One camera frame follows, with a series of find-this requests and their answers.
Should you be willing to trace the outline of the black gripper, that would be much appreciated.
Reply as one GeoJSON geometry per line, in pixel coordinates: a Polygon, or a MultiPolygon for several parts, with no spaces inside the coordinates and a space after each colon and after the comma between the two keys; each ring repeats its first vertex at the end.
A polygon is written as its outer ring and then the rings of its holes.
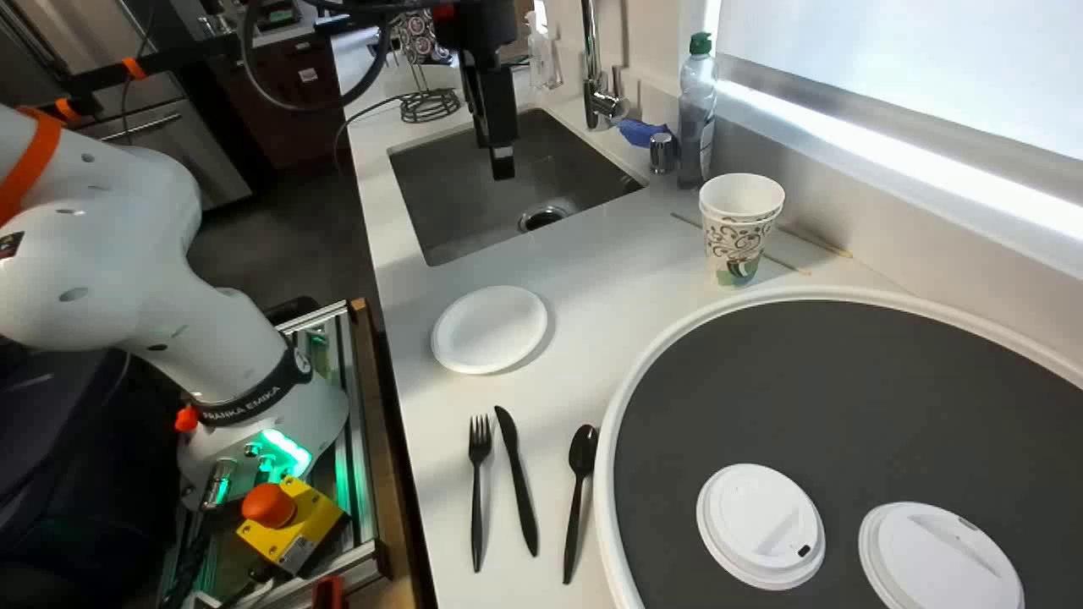
{"type": "Polygon", "coordinates": [[[518,61],[513,0],[443,0],[434,10],[435,42],[459,59],[472,132],[489,149],[489,175],[513,175],[518,105],[511,65],[518,61]]]}

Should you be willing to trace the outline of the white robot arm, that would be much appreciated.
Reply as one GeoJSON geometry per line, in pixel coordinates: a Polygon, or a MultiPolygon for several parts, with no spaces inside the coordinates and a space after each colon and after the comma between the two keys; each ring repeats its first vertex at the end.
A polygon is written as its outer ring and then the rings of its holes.
{"type": "Polygon", "coordinates": [[[166,151],[111,144],[36,107],[0,107],[0,335],[46,351],[120,350],[191,399],[180,498],[230,501],[300,478],[335,445],[349,397],[234,286],[190,266],[198,186],[166,151]]]}

